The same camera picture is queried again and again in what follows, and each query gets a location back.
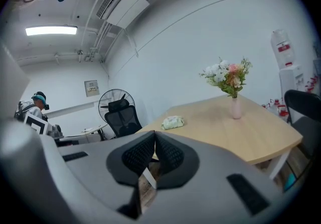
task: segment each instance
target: person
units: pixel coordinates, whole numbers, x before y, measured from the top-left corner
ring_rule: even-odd
[[[16,111],[15,118],[19,121],[24,121],[26,114],[30,113],[38,118],[43,119],[42,110],[46,109],[46,96],[42,92],[35,93],[32,97],[32,100],[21,101],[19,102],[18,109]]]

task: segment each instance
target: peach rose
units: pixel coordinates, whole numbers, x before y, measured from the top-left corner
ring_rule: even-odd
[[[230,64],[230,65],[229,65],[229,71],[230,71],[230,73],[234,73],[234,72],[236,72],[237,70],[238,70],[238,67],[237,67],[236,64]]]

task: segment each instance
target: backpack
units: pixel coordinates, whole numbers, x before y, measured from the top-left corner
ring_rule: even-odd
[[[14,118],[20,122],[23,122],[24,121],[24,114],[23,113],[33,107],[35,107],[35,105],[31,104],[31,105],[28,105],[26,108],[24,108],[24,110],[22,110],[22,103],[20,101],[19,105],[18,105],[18,110],[16,111]]]

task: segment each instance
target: air conditioning unit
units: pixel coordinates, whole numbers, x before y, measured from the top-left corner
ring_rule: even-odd
[[[104,0],[96,15],[125,29],[147,6],[146,0]]]

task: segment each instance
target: chair headrest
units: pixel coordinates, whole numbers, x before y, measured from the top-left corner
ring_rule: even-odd
[[[123,107],[129,106],[129,102],[126,99],[120,99],[117,101],[110,102],[108,104],[108,110],[110,113],[118,111]]]

